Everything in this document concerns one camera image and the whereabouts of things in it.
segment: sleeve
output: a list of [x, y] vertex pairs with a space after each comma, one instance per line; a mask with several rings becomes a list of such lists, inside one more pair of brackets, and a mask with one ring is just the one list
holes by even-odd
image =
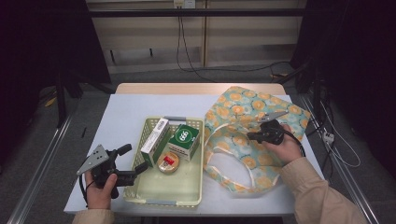
[[290, 162], [280, 175], [295, 197], [298, 223], [367, 223], [358, 206], [330, 188], [307, 158]]
[[88, 209], [79, 211], [73, 220], [73, 224], [109, 224], [114, 222], [114, 213], [107, 209]]

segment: gray floor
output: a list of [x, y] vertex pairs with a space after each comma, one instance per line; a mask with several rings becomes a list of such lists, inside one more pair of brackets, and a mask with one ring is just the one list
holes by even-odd
[[[195, 73], [184, 72], [179, 69], [169, 69], [165, 64], [166, 70], [154, 69], [155, 71], [145, 72], [146, 68], [140, 67], [139, 71], [133, 73], [112, 74], [113, 84], [116, 87], [121, 82], [208, 82], [201, 79]], [[263, 67], [262, 64], [226, 67], [233, 70], [247, 70]], [[290, 68], [286, 64], [275, 66], [274, 73], [288, 73]], [[235, 72], [224, 70], [199, 71], [202, 77], [210, 78], [217, 82], [272, 82], [270, 69], [261, 69], [253, 72]], [[43, 175], [43, 182], [38, 186], [37, 195], [31, 195], [35, 200], [27, 209], [28, 213], [21, 220], [25, 223], [71, 223], [73, 216], [63, 212], [65, 203], [71, 192], [74, 181], [76, 180], [75, 171], [79, 167], [100, 123], [101, 117], [106, 109], [109, 95], [104, 94], [90, 85], [81, 84], [84, 94], [81, 99], [67, 98], [69, 111], [76, 105], [76, 112], [64, 135], [64, 140], [49, 164], [49, 169]], [[297, 94], [294, 83], [288, 82], [284, 85], [287, 94], [292, 101], [303, 106], [301, 95]], [[370, 205], [374, 208], [375, 215], [380, 223], [396, 223], [396, 181], [389, 173], [373, 158], [370, 149], [365, 141], [351, 131], [347, 119], [341, 113], [336, 104], [332, 104], [334, 112], [334, 125], [337, 131], [353, 146], [361, 158], [361, 166], [349, 168], [354, 175], [362, 192], [367, 197]], [[43, 155], [46, 153], [52, 136], [55, 134], [57, 124], [56, 104], [45, 107], [44, 102], [40, 104], [32, 118], [32, 122], [25, 133], [22, 141], [14, 150], [14, 154], [3, 167], [0, 176], [0, 197], [1, 213], [0, 223], [7, 223], [12, 212], [18, 205], [22, 194], [28, 187], [36, 168], [39, 166]], [[307, 133], [314, 130], [313, 125], [309, 125]], [[326, 157], [326, 150], [320, 142], [316, 133], [311, 134], [309, 142], [314, 149], [319, 164], [322, 164]], [[356, 162], [356, 156], [350, 148], [336, 135], [336, 146], [345, 161]], [[328, 162], [323, 170], [326, 179], [331, 186], [352, 199], [346, 185], [337, 171]], [[116, 223], [140, 222], [140, 217], [121, 217], [117, 216]], [[284, 217], [285, 223], [295, 223], [293, 216]]]

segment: green plastic basket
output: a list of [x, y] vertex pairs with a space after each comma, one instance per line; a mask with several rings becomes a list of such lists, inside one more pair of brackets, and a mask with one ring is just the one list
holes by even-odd
[[[183, 123], [199, 130], [199, 146], [190, 162], [180, 159], [177, 170], [170, 174], [162, 173], [157, 166], [149, 167], [135, 180], [133, 186], [125, 187], [123, 198], [127, 202], [140, 204], [194, 207], [202, 199], [203, 161], [204, 161], [204, 120], [180, 117], [169, 119], [168, 132], [174, 133], [178, 124]], [[144, 124], [132, 168], [144, 159], [140, 148], [146, 142], [160, 117], [147, 118]]]

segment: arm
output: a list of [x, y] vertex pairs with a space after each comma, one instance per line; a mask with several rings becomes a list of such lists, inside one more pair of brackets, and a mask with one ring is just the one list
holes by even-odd
[[[290, 132], [288, 125], [282, 126]], [[262, 143], [287, 164], [280, 175], [295, 197], [294, 211], [298, 223], [366, 223], [359, 208], [330, 188], [308, 159], [302, 157], [291, 137], [285, 135], [279, 146]]]
[[111, 207], [111, 190], [117, 182], [117, 176], [111, 175], [105, 186], [99, 189], [95, 186], [91, 171], [85, 173], [85, 183], [87, 188], [87, 204], [88, 210], [79, 211], [73, 224], [79, 223], [95, 223], [107, 224], [114, 222], [114, 213], [110, 210]]

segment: white tabletop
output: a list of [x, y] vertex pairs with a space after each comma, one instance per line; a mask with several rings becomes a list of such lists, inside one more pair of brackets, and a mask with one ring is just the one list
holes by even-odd
[[[289, 101], [287, 95], [278, 95]], [[219, 98], [218, 95], [154, 95], [154, 94], [114, 94], [111, 95], [105, 114], [93, 139], [88, 155], [102, 144], [105, 149], [114, 149], [131, 144], [133, 150], [119, 156], [116, 160], [119, 170], [131, 170], [135, 148], [140, 132], [147, 117], [176, 116], [204, 118], [208, 109]], [[323, 177], [318, 161], [306, 137], [303, 138], [306, 157]], [[248, 179], [235, 177], [241, 183]], [[200, 204], [194, 208], [172, 206], [142, 205], [125, 202], [122, 198], [123, 187], [119, 188], [120, 197], [112, 200], [111, 208], [118, 214], [141, 217], [162, 216], [282, 216], [293, 213], [294, 198], [289, 189], [278, 181], [275, 187], [265, 193], [231, 193], [204, 172], [203, 196]], [[78, 182], [70, 194], [64, 208], [66, 213], [75, 214], [86, 209]]]

